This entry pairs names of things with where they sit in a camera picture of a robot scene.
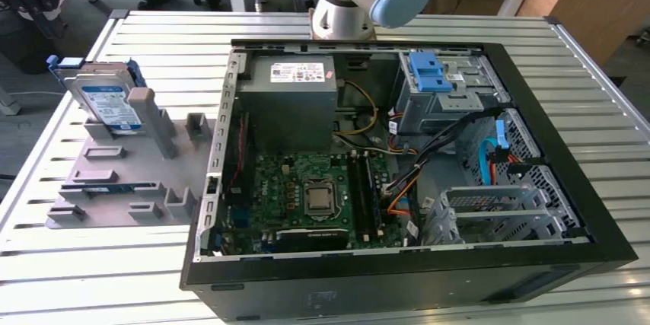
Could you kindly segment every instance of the label sticker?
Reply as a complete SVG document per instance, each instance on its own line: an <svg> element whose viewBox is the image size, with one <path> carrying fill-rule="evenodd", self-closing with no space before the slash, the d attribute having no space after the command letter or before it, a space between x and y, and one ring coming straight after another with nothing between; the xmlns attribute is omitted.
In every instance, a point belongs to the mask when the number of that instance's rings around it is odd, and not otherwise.
<svg viewBox="0 0 650 325"><path fill-rule="evenodd" d="M434 206L435 200L431 197L425 197L423 203L419 205L423 209L430 209Z"/></svg>
<svg viewBox="0 0 650 325"><path fill-rule="evenodd" d="M92 188L83 188L83 190L86 190L87 192L108 192L108 188L104 188L102 186L98 186L98 187L92 187Z"/></svg>
<svg viewBox="0 0 650 325"><path fill-rule="evenodd" d="M395 121L388 121L388 132L394 135L398 134L398 123Z"/></svg>
<svg viewBox="0 0 650 325"><path fill-rule="evenodd" d="M91 108L111 129L132 131L143 126L134 108L126 102L122 87L81 87Z"/></svg>
<svg viewBox="0 0 650 325"><path fill-rule="evenodd" d="M406 225L406 230L415 238L418 238L419 229L418 226L415 226L413 221L408 221L408 224Z"/></svg>
<svg viewBox="0 0 650 325"><path fill-rule="evenodd" d="M463 74L447 74L447 80L465 81Z"/></svg>
<svg viewBox="0 0 650 325"><path fill-rule="evenodd" d="M271 83L324 83L326 65L319 62L271 66Z"/></svg>

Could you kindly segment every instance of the motherboard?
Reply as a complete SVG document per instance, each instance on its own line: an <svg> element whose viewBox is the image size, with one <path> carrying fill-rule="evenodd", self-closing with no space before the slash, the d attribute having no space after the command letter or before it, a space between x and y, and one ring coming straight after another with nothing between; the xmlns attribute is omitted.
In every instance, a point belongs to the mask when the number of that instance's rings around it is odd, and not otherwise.
<svg viewBox="0 0 650 325"><path fill-rule="evenodd" d="M367 164L363 172L370 176L363 178L371 184L362 183L351 171L359 161ZM240 254L286 252L294 247L399 247L398 222L382 221L379 206L366 210L352 198L368 186L378 190L388 182L386 165L382 154L258 155L252 205L231 211L231 239Z"/></svg>

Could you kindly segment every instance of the floor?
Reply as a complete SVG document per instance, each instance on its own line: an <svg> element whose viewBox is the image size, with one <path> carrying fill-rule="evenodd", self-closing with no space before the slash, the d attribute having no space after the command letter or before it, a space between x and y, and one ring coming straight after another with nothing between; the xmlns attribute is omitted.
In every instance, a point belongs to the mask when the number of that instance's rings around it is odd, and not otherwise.
<svg viewBox="0 0 650 325"><path fill-rule="evenodd" d="M84 56L91 49L111 9L135 9L140 0L100 0L95 5L86 0L65 0L63 19L69 24L65 38L56 41L64 56ZM227 0L222 5L230 10ZM160 10L204 11L192 0L172 0ZM291 0L268 0L267 11L291 11ZM650 117L650 45L635 47L629 40L621 46L605 67L607 75L626 76L622 92L630 98L641 113ZM25 91L63 92L49 74L24 75L9 61L0 56L0 85L8 93ZM60 96L53 94L15 95L23 111L17 116L0 115L0 174L17 174L32 146L40 136ZM9 189L11 181L0 180L0 198Z"/></svg>

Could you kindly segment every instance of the metal frame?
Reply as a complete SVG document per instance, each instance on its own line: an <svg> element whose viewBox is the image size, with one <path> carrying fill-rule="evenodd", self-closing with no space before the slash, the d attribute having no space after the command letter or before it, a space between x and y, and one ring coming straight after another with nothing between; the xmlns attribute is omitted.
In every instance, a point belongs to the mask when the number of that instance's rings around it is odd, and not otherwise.
<svg viewBox="0 0 650 325"><path fill-rule="evenodd" d="M108 61L132 56L144 65L156 103L176 115L202 109L216 116L212 100L219 99L222 79L215 75L226 69L231 38L308 38L306 14L132 11L118 28L116 22L108 21L104 28L114 33L112 42L99 40L91 57ZM639 260L618 271L575 280L525 304L360 314L300 323L447 321L462 325L469 317L477 325L613 323L622 319L634 325L647 323L646 122L634 107L634 113L625 112L629 102L607 92L615 89L606 76L586 68L590 58L554 27L541 18L421 16L407 26L378 28L376 33L380 40L506 46ZM56 232L41 227L60 184L56 179L65 178L67 158L76 156L77 140L86 138L77 125L83 118L84 113L64 97L0 205L3 319L16 323L96 323L98 319L115 324L214 323L211 309L191 292L178 289L187 226Z"/></svg>

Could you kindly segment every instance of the yellow wire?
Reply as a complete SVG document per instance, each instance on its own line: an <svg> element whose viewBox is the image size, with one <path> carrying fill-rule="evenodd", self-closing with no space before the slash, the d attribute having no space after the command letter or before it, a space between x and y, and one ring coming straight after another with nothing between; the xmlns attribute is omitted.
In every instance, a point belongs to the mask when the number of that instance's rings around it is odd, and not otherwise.
<svg viewBox="0 0 650 325"><path fill-rule="evenodd" d="M367 101L372 105L372 119L370 121L370 124L366 127L363 127L362 129L355 129L352 131L338 131L334 134L335 135L358 135L359 133L368 131L376 123L376 117L378 117L376 105L375 105L375 101L372 100L372 98L370 98L370 95L367 95L366 91L362 89L360 86L356 85L356 83L354 83L352 81L347 81L347 80L346 80L346 83L350 84L352 87L355 87L355 89L360 92L360 94L363 94Z"/></svg>

